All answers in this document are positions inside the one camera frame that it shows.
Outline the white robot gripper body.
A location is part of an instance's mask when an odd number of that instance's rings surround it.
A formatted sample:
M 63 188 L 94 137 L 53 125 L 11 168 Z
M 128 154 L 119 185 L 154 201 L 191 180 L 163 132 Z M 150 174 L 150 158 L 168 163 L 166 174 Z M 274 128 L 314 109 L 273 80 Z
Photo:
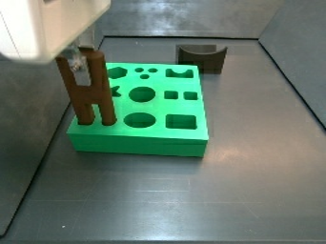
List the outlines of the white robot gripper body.
M 110 7 L 111 0 L 0 0 L 0 53 L 48 63 Z

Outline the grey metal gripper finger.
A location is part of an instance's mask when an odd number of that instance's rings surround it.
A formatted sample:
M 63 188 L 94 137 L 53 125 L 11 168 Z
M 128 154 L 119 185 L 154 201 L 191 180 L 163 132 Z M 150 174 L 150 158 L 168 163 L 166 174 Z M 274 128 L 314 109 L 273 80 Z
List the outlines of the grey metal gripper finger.
M 87 57 L 82 53 L 82 49 L 92 50 L 95 48 L 95 27 L 90 26 L 76 37 L 64 50 L 64 57 L 68 60 L 68 67 L 72 71 L 76 84 L 79 86 L 90 86 L 90 70 Z

